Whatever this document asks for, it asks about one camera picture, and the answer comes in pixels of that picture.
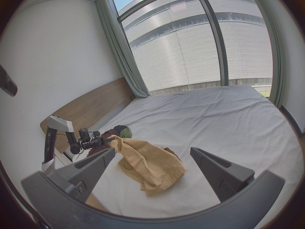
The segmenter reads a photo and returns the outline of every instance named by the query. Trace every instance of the white bed sheet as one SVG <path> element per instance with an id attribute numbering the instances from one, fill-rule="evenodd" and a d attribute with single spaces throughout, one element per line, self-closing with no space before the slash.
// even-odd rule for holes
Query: white bed sheet
<path id="1" fill-rule="evenodd" d="M 267 169 L 285 178 L 279 197 L 256 228 L 283 208 L 304 171 L 301 148 L 289 123 L 269 100 L 248 85 L 136 99 L 100 132 L 116 125 L 127 125 L 133 138 L 169 147 L 187 168 L 171 188 L 146 195 L 139 182 L 122 172 L 117 163 L 123 156 L 117 153 L 93 194 L 109 212 L 119 215 L 172 217 L 220 203 L 190 156 L 190 147 L 253 169 L 255 178 Z"/>

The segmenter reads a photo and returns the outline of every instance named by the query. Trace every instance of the headboard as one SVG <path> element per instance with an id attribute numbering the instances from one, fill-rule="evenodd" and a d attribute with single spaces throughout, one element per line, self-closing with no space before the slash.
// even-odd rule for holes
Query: headboard
<path id="1" fill-rule="evenodd" d="M 125 78 L 122 77 L 74 99 L 51 115 L 72 121 L 74 135 L 77 139 L 80 128 L 91 127 L 127 99 L 131 101 L 133 94 Z M 40 123 L 45 134 L 48 128 L 47 118 Z M 67 137 L 57 135 L 55 148 L 62 154 L 68 147 Z"/>

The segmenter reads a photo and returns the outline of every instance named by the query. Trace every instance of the bed sheet wrinkle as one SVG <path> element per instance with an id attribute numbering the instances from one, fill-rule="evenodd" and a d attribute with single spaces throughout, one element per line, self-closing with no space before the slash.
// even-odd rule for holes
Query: bed sheet wrinkle
<path id="1" fill-rule="evenodd" d="M 279 110 L 251 86 L 237 85 L 139 99 L 100 129 L 128 126 L 133 138 L 169 147 L 187 168 L 171 188 L 146 196 L 140 184 L 110 162 L 93 194 L 110 212 L 133 217 L 179 216 L 212 207 L 217 196 L 189 154 L 198 147 L 255 171 L 266 169 L 286 183 L 262 227 L 294 192 L 303 172 L 299 142 Z"/>

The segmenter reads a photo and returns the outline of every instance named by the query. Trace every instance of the wall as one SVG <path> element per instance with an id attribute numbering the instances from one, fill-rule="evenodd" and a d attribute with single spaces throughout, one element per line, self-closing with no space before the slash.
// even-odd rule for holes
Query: wall
<path id="1" fill-rule="evenodd" d="M 18 86 L 15 97 L 0 91 L 0 159 L 25 196 L 21 179 L 43 161 L 40 122 L 121 75 L 95 4 L 85 0 L 48 1 L 17 14 L 0 42 L 0 64 Z"/>
<path id="2" fill-rule="evenodd" d="M 305 129 L 305 42 L 291 13 L 280 0 L 264 0 L 280 34 L 285 66 L 282 105 L 295 119 L 301 132 Z"/>

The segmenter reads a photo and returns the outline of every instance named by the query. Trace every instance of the green curtain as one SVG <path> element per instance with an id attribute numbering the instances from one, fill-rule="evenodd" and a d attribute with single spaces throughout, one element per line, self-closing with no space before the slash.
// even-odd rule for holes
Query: green curtain
<path id="1" fill-rule="evenodd" d="M 272 18 L 272 10 L 268 8 L 264 0 L 254 0 L 265 21 L 272 49 L 273 75 L 269 100 L 277 107 L 282 106 L 285 85 L 285 68 L 283 65 L 283 53 L 281 38 Z"/>
<path id="2" fill-rule="evenodd" d="M 140 75 L 128 42 L 110 7 L 109 0 L 96 0 L 102 27 L 114 59 L 124 75 L 135 97 L 149 96 L 148 89 Z"/>

